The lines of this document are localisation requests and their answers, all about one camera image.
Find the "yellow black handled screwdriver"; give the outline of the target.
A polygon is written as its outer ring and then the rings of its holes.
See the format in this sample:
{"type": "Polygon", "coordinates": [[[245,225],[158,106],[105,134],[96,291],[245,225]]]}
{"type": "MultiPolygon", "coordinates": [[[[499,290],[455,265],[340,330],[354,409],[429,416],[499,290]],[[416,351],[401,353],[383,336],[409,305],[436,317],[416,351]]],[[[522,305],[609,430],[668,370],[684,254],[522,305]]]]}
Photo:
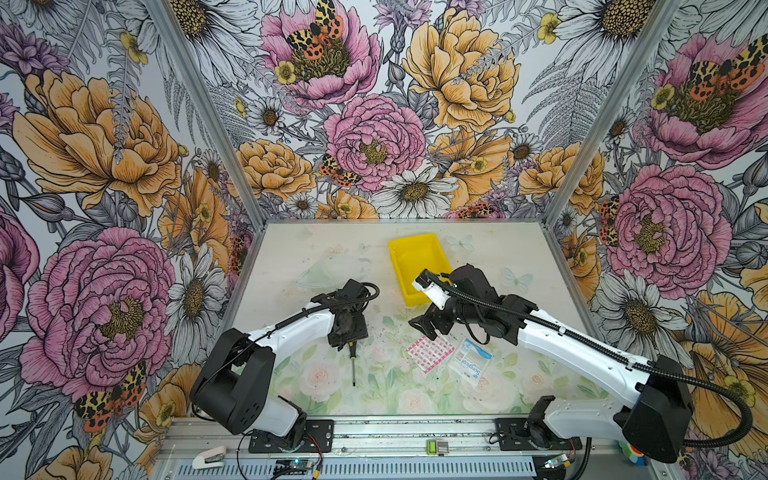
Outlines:
{"type": "Polygon", "coordinates": [[[356,378],[357,342],[356,341],[351,341],[348,344],[348,348],[349,348],[349,358],[350,358],[350,362],[351,362],[351,381],[352,381],[352,386],[356,387],[357,386],[357,378],[356,378]]]}

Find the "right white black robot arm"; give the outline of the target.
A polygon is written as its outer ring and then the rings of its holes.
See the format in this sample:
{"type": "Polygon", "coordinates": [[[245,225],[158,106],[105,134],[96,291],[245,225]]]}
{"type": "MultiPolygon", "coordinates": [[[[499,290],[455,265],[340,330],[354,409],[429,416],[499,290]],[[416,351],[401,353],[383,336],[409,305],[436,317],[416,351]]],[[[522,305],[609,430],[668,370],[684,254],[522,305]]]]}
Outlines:
{"type": "Polygon", "coordinates": [[[607,391],[605,400],[541,396],[521,429],[534,445],[550,447],[576,437],[617,440],[653,460],[676,462],[693,414],[677,362],[632,355],[567,326],[521,296],[500,295],[472,265],[449,275],[423,270],[412,285],[431,304],[409,323],[430,340],[456,324],[478,325],[489,338],[544,355],[607,391]]]}

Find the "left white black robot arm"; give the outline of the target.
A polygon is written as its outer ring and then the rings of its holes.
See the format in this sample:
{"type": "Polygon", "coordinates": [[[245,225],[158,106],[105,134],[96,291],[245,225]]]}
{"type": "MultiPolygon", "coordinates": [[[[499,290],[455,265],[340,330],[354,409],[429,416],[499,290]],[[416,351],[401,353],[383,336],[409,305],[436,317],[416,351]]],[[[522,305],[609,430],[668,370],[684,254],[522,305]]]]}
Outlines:
{"type": "Polygon", "coordinates": [[[251,437],[258,453],[296,451],[319,439],[306,412],[269,394],[275,367],[319,339],[341,350],[366,338],[364,312],[379,295],[377,285],[350,279],[275,325],[225,331],[192,387],[192,405],[231,434],[251,437]]]}

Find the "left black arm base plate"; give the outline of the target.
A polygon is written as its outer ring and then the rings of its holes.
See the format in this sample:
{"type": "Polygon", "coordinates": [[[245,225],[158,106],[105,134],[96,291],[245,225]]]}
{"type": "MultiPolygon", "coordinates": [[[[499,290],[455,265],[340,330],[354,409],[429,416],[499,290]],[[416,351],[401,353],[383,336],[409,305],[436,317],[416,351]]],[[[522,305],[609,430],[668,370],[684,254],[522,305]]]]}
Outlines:
{"type": "Polygon", "coordinates": [[[329,453],[332,450],[335,422],[309,419],[299,422],[286,436],[256,430],[250,437],[251,454],[329,453]]]}

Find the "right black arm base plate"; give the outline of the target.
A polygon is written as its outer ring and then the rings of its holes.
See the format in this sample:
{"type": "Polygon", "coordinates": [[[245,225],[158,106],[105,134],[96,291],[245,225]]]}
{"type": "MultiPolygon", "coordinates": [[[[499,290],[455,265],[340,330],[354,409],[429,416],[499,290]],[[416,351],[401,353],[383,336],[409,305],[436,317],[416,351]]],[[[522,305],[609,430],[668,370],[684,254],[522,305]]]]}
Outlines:
{"type": "Polygon", "coordinates": [[[557,437],[543,422],[530,423],[522,417],[497,418],[494,440],[502,451],[578,451],[582,442],[578,437],[557,437]]]}

